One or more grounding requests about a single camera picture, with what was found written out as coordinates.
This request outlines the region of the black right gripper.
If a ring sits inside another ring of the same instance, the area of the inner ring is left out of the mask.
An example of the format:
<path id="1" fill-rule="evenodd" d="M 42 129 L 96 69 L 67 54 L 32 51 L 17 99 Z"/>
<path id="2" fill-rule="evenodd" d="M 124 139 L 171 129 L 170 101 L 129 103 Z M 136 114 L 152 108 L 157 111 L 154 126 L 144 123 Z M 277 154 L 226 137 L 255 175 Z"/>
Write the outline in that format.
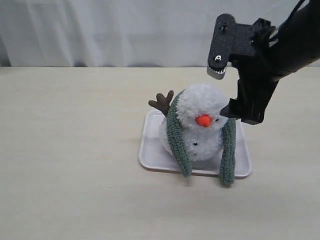
<path id="1" fill-rule="evenodd" d="M 270 48 L 270 35 L 276 27 L 269 20 L 259 18 L 253 24 L 236 24 L 231 65 L 238 70 L 237 98 L 219 112 L 221 116 L 241 120 L 249 125 L 264 121 L 268 101 L 253 100 L 254 85 L 262 83 L 271 70 L 267 53 Z"/>

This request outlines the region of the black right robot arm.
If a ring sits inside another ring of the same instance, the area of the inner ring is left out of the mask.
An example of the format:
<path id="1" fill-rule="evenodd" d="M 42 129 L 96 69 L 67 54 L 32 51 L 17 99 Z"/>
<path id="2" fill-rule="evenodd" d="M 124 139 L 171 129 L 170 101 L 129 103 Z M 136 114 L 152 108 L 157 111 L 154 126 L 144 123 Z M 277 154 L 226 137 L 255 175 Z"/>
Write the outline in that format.
<path id="1" fill-rule="evenodd" d="M 250 45 L 254 57 L 234 60 L 239 80 L 237 101 L 242 105 L 267 104 L 278 81 L 320 58 L 320 2 L 299 1 L 278 28 L 269 25 L 255 32 Z"/>

